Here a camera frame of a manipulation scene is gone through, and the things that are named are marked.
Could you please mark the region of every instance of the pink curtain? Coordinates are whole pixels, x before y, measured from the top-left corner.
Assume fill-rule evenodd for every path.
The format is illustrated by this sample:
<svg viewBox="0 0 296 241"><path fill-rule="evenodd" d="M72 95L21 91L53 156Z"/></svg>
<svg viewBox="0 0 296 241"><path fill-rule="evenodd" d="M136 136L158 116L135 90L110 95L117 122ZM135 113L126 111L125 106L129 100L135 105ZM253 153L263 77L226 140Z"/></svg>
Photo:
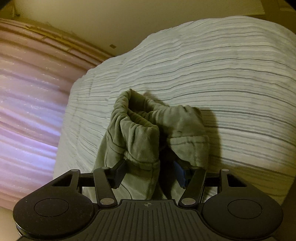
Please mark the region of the pink curtain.
<svg viewBox="0 0 296 241"><path fill-rule="evenodd" d="M0 206L52 180L72 84L110 55L78 40L0 19Z"/></svg>

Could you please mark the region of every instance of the silver bolt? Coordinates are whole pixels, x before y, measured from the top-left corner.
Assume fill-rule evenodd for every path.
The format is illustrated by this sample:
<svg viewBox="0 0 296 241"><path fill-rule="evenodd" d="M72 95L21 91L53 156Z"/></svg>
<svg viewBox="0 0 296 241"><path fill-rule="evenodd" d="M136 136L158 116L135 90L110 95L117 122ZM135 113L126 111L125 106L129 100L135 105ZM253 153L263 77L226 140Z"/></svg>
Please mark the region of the silver bolt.
<svg viewBox="0 0 296 241"><path fill-rule="evenodd" d="M183 203L184 205L193 205L195 204L195 200L193 198L187 197L183 198L181 203Z"/></svg>
<svg viewBox="0 0 296 241"><path fill-rule="evenodd" d="M106 198L103 198L103 199L100 200L100 203L102 205L111 205L114 202L115 202L114 199L113 198L109 198L109 197L106 197Z"/></svg>

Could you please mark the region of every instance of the green fleece garment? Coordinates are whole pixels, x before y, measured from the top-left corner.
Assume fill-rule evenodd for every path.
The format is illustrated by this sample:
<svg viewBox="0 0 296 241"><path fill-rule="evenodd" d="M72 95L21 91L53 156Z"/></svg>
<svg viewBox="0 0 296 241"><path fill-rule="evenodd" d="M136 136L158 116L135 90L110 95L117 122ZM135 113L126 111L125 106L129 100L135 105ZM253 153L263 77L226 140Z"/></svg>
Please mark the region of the green fleece garment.
<svg viewBox="0 0 296 241"><path fill-rule="evenodd" d="M114 104L94 169L113 167L123 158L127 161L128 172L113 190L117 201L173 198L178 202L184 189L172 165L161 165L170 162L166 159L172 155L167 150L193 166L207 168L209 143L200 110L188 105L164 106L130 89ZM160 166L162 175L173 179L170 184L159 184ZM94 192L88 189L86 195L95 200Z"/></svg>

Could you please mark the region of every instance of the beige wall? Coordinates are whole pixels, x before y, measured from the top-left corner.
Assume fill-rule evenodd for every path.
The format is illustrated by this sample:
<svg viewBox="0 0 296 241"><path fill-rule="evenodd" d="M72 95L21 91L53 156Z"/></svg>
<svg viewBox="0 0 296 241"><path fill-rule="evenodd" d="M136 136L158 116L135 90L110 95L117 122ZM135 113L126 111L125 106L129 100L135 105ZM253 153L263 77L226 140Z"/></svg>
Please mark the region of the beige wall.
<svg viewBox="0 0 296 241"><path fill-rule="evenodd" d="M16 241L19 237L12 211L0 207L0 241Z"/></svg>
<svg viewBox="0 0 296 241"><path fill-rule="evenodd" d="M15 7L22 18L50 24L114 55L188 21L264 14L260 0L15 0Z"/></svg>

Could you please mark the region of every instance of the mattress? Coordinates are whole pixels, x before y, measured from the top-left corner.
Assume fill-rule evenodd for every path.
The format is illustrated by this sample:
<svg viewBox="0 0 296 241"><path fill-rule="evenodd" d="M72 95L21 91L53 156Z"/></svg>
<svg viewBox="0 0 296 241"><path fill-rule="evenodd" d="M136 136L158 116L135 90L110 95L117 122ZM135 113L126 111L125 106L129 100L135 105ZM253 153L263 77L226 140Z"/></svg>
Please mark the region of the mattress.
<svg viewBox="0 0 296 241"><path fill-rule="evenodd" d="M209 172L231 169L282 203L296 175L296 35L235 16L148 36L77 80L54 177L91 172L118 95L129 88L167 105L201 109Z"/></svg>

